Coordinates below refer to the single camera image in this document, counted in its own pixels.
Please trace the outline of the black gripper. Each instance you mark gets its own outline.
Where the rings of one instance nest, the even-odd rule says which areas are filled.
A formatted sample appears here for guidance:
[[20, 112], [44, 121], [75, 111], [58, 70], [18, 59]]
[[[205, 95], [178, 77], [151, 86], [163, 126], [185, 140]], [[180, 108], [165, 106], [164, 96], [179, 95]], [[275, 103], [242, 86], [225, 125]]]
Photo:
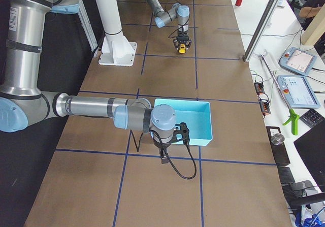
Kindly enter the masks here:
[[177, 37], [173, 40], [173, 43], [174, 43], [174, 48], [177, 50], [178, 53], [179, 53], [180, 44], [185, 44], [185, 48], [186, 48], [185, 52], [188, 52], [192, 44], [192, 39], [190, 39], [187, 32], [179, 31]]
[[189, 149], [190, 137], [189, 128], [185, 122], [175, 124], [175, 126], [168, 131], [154, 131], [154, 144], [160, 150], [160, 159], [162, 164], [168, 164], [167, 148], [171, 144], [181, 142]]

